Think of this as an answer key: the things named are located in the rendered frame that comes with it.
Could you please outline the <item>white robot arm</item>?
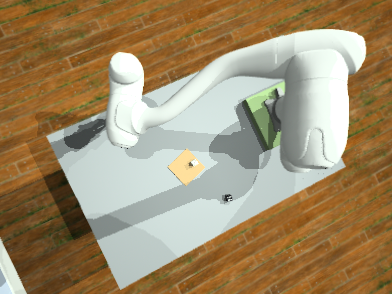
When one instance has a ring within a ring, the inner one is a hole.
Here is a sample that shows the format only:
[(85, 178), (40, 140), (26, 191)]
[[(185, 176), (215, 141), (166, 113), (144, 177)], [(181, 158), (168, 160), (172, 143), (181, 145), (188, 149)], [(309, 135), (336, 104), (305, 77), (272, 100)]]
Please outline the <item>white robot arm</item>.
[(119, 52), (109, 63), (107, 137), (114, 146), (131, 148), (149, 128), (169, 122), (232, 77), (284, 79), (285, 93), (278, 87), (277, 98), (264, 101), (274, 131), (281, 131), (281, 163), (294, 173), (329, 169), (346, 146), (348, 75), (358, 71), (365, 54), (364, 39), (354, 32), (296, 32), (215, 59), (165, 103), (149, 108), (141, 102), (140, 62), (132, 54)]

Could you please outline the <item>tan rectangular mat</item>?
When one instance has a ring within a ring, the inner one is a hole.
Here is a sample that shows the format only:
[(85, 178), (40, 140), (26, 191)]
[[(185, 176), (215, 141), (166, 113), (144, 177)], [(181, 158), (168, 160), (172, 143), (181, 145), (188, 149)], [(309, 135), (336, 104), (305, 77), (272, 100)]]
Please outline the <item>tan rectangular mat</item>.
[[(192, 166), (191, 161), (196, 159), (198, 165)], [(203, 169), (200, 161), (186, 149), (168, 168), (187, 186)]]

